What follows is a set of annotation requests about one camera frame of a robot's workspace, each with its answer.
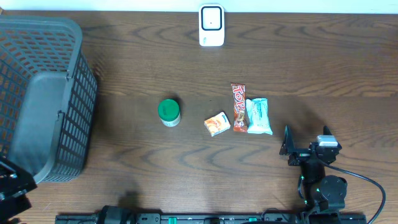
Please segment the green lid jar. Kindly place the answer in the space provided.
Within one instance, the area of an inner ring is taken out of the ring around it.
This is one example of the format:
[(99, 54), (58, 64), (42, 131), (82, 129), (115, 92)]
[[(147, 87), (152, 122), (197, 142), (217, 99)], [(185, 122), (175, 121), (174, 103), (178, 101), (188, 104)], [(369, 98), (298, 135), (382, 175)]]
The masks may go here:
[(159, 103), (158, 115), (161, 122), (167, 127), (174, 127), (181, 120), (179, 104), (173, 99), (166, 99)]

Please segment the small orange box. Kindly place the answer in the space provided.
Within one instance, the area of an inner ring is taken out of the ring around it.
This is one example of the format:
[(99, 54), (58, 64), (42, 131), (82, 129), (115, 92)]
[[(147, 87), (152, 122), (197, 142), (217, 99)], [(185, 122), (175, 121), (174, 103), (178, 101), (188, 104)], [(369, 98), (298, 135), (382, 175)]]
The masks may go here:
[(211, 137), (216, 136), (231, 127), (231, 124), (223, 111), (205, 120), (204, 125), (209, 131)]

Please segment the light green tissue pack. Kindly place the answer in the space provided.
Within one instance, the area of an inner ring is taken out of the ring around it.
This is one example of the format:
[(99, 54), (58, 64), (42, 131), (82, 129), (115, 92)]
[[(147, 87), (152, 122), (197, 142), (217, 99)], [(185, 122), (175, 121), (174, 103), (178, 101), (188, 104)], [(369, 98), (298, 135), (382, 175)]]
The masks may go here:
[(249, 134), (273, 135), (268, 116), (267, 98), (247, 99), (246, 110), (249, 118)]

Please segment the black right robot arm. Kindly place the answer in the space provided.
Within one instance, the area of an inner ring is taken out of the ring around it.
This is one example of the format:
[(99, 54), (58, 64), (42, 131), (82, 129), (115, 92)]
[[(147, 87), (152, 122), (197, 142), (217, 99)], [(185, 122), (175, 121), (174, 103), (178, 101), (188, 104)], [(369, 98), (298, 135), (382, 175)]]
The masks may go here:
[(295, 147), (292, 131), (289, 126), (285, 127), (279, 154), (289, 157), (289, 166), (300, 167), (297, 191), (309, 210), (335, 212), (345, 207), (346, 180), (325, 173), (325, 167), (336, 161), (341, 149), (341, 144), (327, 126), (323, 127), (323, 134), (306, 148)]

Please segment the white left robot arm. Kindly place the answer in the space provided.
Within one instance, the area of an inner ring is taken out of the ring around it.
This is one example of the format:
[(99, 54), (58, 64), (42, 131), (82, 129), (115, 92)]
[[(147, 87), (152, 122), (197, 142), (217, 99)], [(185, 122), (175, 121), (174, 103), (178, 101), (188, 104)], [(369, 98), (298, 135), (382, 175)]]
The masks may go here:
[(11, 218), (31, 208), (26, 194), (36, 188), (29, 172), (1, 156), (1, 223), (18, 223)]

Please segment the red chocolate bar wrapper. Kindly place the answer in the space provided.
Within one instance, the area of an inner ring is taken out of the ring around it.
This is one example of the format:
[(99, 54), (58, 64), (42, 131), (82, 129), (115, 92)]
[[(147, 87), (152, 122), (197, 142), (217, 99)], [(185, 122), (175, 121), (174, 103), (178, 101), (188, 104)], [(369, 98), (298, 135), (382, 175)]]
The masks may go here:
[(246, 86), (240, 83), (231, 84), (234, 99), (234, 124), (235, 132), (246, 133), (248, 124), (245, 118), (246, 112)]

